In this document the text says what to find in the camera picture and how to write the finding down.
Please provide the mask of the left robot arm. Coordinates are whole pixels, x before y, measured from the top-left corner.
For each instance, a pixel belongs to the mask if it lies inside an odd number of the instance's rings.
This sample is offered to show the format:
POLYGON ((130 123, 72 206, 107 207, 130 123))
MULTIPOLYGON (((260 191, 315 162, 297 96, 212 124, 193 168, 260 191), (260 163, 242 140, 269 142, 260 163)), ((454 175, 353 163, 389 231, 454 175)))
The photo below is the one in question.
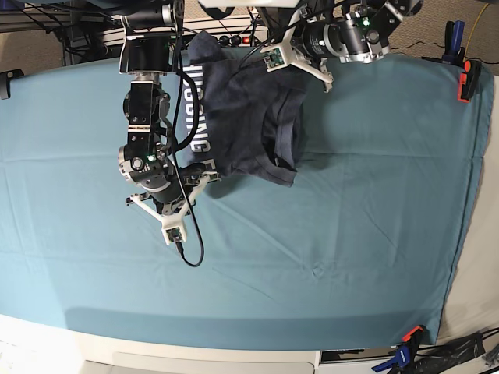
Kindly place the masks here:
POLYGON ((261 49, 267 71, 294 66, 331 90, 334 78, 327 60, 369 64, 390 50, 389 37, 402 21, 417 14, 422 1, 340 1, 313 11, 300 2, 288 26, 261 49))

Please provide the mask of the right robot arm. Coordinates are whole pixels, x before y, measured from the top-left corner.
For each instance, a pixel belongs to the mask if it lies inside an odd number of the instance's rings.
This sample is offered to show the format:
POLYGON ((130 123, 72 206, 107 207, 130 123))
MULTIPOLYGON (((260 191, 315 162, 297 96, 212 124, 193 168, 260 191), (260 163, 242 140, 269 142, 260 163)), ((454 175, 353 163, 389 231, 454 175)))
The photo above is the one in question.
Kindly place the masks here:
POLYGON ((157 219, 163 231, 183 230, 185 215, 215 175, 202 164, 180 168, 174 161, 199 127, 195 120, 185 140, 175 138, 168 120, 171 98, 161 85, 161 77, 173 72, 193 94, 197 92, 193 80, 179 68, 184 5, 183 1, 155 1, 121 18, 125 36, 119 71, 133 79, 123 101, 128 129, 127 143, 119 149, 119 172, 145 190, 127 202, 157 219))

